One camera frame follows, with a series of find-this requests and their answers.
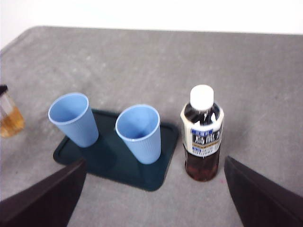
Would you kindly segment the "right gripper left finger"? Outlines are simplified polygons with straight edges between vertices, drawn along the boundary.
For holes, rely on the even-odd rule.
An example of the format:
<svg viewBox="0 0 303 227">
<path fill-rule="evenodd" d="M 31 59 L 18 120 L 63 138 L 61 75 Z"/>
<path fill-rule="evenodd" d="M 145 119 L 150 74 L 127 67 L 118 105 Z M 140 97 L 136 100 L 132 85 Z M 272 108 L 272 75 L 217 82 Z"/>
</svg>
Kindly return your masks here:
<svg viewBox="0 0 303 227">
<path fill-rule="evenodd" d="M 2 227 L 65 227 L 80 198 L 86 178 L 80 159 L 31 187 L 0 202 Z"/>
</svg>

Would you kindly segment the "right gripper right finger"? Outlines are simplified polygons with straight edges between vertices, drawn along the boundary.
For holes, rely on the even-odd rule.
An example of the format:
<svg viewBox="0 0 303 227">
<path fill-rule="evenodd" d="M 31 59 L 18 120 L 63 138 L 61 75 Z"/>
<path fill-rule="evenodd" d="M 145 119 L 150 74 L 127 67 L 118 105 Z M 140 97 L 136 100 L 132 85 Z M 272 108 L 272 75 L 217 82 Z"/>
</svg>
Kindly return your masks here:
<svg viewBox="0 0 303 227">
<path fill-rule="evenodd" d="M 245 227 L 301 227 L 303 198 L 227 156 L 224 173 Z"/>
</svg>

